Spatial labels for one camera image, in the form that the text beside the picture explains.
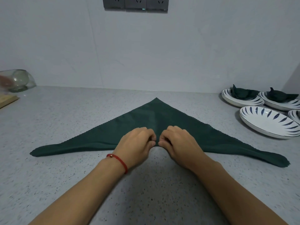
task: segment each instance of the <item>speckled countertop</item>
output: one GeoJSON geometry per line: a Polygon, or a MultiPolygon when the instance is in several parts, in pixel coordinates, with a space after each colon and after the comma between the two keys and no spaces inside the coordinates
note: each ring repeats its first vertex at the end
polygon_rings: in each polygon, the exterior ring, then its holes
{"type": "MultiPolygon", "coordinates": [[[[28,224],[75,185],[108,151],[32,157],[155,97],[259,150],[280,153],[279,168],[237,155],[208,155],[289,224],[300,224],[300,138],[276,140],[242,124],[218,94],[36,87],[0,109],[0,224],[28,224]]],[[[227,224],[195,176],[155,147],[107,197],[91,224],[227,224]]]]}

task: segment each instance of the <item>triangular green cloth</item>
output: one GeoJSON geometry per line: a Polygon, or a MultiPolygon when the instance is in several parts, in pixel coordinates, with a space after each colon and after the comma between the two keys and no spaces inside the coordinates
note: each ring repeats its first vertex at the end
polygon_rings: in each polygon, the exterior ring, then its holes
{"type": "Polygon", "coordinates": [[[287,103],[290,102],[298,97],[299,94],[286,94],[282,91],[274,90],[272,87],[270,87],[270,91],[267,92],[267,98],[269,100],[272,100],[274,102],[278,103],[287,103]]]}
{"type": "Polygon", "coordinates": [[[113,150],[122,136],[134,128],[151,128],[159,138],[169,125],[186,129],[205,152],[249,156],[279,167],[290,164],[284,156],[257,150],[165,104],[158,98],[70,140],[38,147],[30,154],[38,157],[77,151],[113,150]]]}
{"type": "Polygon", "coordinates": [[[231,96],[239,100],[251,100],[257,97],[259,91],[237,88],[235,85],[231,88],[231,96]]]}

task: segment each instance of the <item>gray power socket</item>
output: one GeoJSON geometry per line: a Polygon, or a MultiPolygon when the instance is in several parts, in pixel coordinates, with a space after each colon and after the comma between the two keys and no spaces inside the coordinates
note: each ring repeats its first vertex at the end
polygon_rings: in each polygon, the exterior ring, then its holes
{"type": "Polygon", "coordinates": [[[125,0],[103,0],[105,9],[125,9],[125,0]]]}
{"type": "Polygon", "coordinates": [[[169,7],[169,0],[147,0],[148,10],[164,10],[167,11],[169,7]]]}
{"type": "Polygon", "coordinates": [[[126,9],[146,9],[147,0],[125,0],[126,9]]]}

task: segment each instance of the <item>plate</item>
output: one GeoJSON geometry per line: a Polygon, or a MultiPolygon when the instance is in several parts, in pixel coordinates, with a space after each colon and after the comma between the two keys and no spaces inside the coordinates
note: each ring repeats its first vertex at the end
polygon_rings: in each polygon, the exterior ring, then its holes
{"type": "Polygon", "coordinates": [[[231,89],[224,89],[221,92],[221,95],[223,97],[223,99],[225,99],[225,101],[229,102],[230,104],[234,105],[234,106],[238,106],[238,107],[244,107],[244,106],[261,106],[264,105],[264,100],[262,98],[260,98],[259,96],[257,96],[254,99],[251,100],[239,100],[236,98],[233,98],[231,96],[231,89]]]}
{"type": "Polygon", "coordinates": [[[258,96],[260,96],[264,101],[265,105],[268,105],[272,108],[275,108],[277,110],[282,110],[282,111],[290,111],[290,110],[299,110],[300,109],[300,101],[298,99],[292,100],[290,102],[285,102],[285,103],[279,103],[279,102],[274,102],[272,100],[269,100],[267,97],[267,91],[262,91],[258,93],[258,96]]]}
{"type": "Polygon", "coordinates": [[[259,106],[245,106],[240,109],[242,120],[249,127],[264,135],[290,139],[300,136],[300,126],[289,117],[259,106]]]}
{"type": "Polygon", "coordinates": [[[300,118],[297,115],[297,111],[300,112],[300,110],[290,110],[287,115],[300,125],[300,118]]]}

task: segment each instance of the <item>wooden board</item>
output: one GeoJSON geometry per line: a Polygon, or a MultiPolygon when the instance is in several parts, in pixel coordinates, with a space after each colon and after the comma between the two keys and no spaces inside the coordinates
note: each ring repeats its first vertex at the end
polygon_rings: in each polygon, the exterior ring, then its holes
{"type": "Polygon", "coordinates": [[[16,95],[0,95],[0,109],[18,99],[16,95]]]}

